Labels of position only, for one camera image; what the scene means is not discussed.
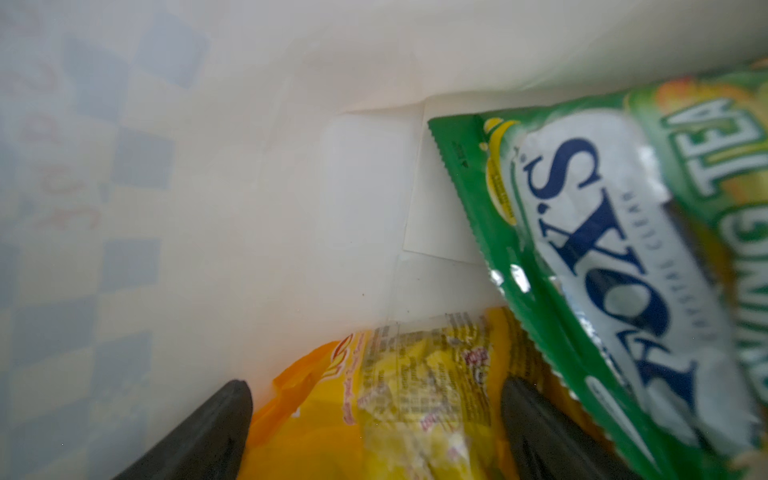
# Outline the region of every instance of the yellow candy bag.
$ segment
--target yellow candy bag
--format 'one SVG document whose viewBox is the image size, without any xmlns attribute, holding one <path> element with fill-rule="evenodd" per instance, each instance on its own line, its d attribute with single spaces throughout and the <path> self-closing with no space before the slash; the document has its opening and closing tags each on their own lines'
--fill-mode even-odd
<svg viewBox="0 0 768 480">
<path fill-rule="evenodd" d="M 353 333 L 304 356 L 253 416 L 239 478 L 517 478 L 500 413 L 509 375 L 611 447 L 511 312 L 494 308 Z"/>
</svg>

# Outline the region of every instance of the fox's candy package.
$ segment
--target fox's candy package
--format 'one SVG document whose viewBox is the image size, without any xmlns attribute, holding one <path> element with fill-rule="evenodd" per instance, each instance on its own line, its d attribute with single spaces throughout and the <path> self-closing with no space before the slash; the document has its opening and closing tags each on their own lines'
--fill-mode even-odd
<svg viewBox="0 0 768 480">
<path fill-rule="evenodd" d="M 645 478 L 764 446 L 764 66 L 429 122 L 492 279 Z"/>
<path fill-rule="evenodd" d="M 239 478 L 514 480 L 500 411 L 509 375 L 610 448 L 495 308 L 354 333 L 300 359 L 253 416 Z"/>
</svg>

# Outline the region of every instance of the green candy bag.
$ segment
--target green candy bag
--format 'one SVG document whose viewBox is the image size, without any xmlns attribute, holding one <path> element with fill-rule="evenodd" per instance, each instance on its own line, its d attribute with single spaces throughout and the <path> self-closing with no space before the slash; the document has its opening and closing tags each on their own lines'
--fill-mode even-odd
<svg viewBox="0 0 768 480">
<path fill-rule="evenodd" d="M 429 121 L 492 280 L 645 478 L 765 449 L 765 65 Z"/>
</svg>

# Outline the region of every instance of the white surface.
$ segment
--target white surface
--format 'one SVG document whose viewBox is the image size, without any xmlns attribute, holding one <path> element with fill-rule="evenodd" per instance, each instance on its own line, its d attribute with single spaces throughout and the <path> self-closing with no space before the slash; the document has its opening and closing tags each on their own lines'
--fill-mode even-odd
<svg viewBox="0 0 768 480">
<path fill-rule="evenodd" d="M 27 223 L 0 232 L 24 250 L 13 308 L 95 294 L 104 240 L 161 240 L 156 282 L 95 296 L 96 346 L 87 347 L 150 333 L 148 374 L 96 402 L 89 436 L 45 453 L 44 461 L 18 467 L 4 451 L 23 445 L 20 430 L 0 427 L 0 478 L 8 465 L 10 478 L 106 476 L 132 460 L 118 454 L 129 450 L 98 441 L 127 412 L 146 415 L 147 429 L 138 432 L 146 448 L 230 378 L 247 379 L 262 399 L 290 362 L 350 330 L 498 300 L 424 138 L 425 118 L 576 91 L 564 86 L 623 85 L 725 65 L 768 45 L 764 0 L 28 0 L 0 8 L 10 9 L 3 21 L 12 19 L 0 25 L 2 80 L 35 72 L 38 60 L 60 79 L 50 93 L 0 94 L 3 137 L 25 159 L 19 191 L 0 192 L 0 220 L 22 205 L 22 194 L 37 207 Z M 134 61 L 159 11 L 208 40 L 188 86 Z M 16 25 L 30 18 L 32 29 Z M 73 108 L 75 85 L 62 70 L 62 45 L 73 35 L 131 68 L 113 123 Z M 469 94 L 419 103 L 437 94 L 532 87 L 558 88 L 560 96 Z M 411 106 L 343 114 L 403 105 Z M 25 118 L 36 111 L 62 125 L 62 144 L 20 144 Z M 108 202 L 98 199 L 114 175 L 118 125 L 174 142 L 167 189 L 119 184 Z M 30 227 L 63 205 L 24 176 L 39 161 L 74 168 L 87 188 L 71 201 L 97 208 L 98 228 Z M 0 311 L 0 346 L 15 331 L 14 318 Z M 8 370 L 0 383 L 10 379 L 16 405 L 8 425 L 60 412 L 65 402 L 93 402 L 83 385 L 89 369 L 98 370 L 91 354 L 22 372 L 0 352 Z M 57 396 L 48 379 L 62 365 L 74 369 L 76 381 Z M 37 398 L 24 406 L 24 392 Z"/>
</svg>

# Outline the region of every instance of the checkered print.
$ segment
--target checkered print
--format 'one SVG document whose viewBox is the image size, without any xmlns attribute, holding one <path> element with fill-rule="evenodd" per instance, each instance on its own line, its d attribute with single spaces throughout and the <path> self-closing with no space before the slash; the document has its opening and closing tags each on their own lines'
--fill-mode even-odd
<svg viewBox="0 0 768 480">
<path fill-rule="evenodd" d="M 31 15 L 45 5 L 31 3 Z M 120 317 L 114 298 L 158 281 L 162 240 L 125 228 L 115 237 L 105 225 L 121 224 L 109 217 L 115 189 L 157 194 L 173 177 L 173 139 L 122 124 L 133 79 L 193 88 L 209 46 L 154 8 L 126 26 L 133 46 L 42 32 L 35 48 L 49 50 L 28 57 L 50 63 L 22 62 L 21 81 L 3 85 L 18 90 L 2 92 L 0 107 L 25 104 L 28 79 L 64 92 L 67 106 L 58 122 L 10 108 L 0 124 L 0 480 L 110 478 L 147 448 L 153 334 L 108 322 Z M 31 45 L 18 41 L 21 51 Z M 74 161 L 33 164 L 40 150 L 25 140 L 64 145 L 51 158 Z"/>
</svg>

